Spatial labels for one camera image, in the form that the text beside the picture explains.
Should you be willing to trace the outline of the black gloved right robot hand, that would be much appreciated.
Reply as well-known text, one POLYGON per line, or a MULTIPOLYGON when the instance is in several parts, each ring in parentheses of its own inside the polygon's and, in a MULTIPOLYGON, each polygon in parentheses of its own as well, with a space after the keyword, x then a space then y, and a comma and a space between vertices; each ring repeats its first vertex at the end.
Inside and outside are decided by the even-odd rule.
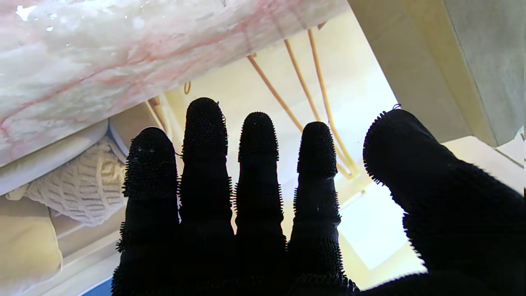
POLYGON ((525 199, 458 159, 404 109, 382 112, 363 144, 368 175, 388 187, 426 272, 360 290, 344 274, 330 129, 302 132, 293 229, 286 239, 270 117, 242 126, 239 181, 227 129, 203 97, 186 114, 179 178, 165 132, 149 127, 127 157, 128 199, 113 296, 524 296, 525 199))

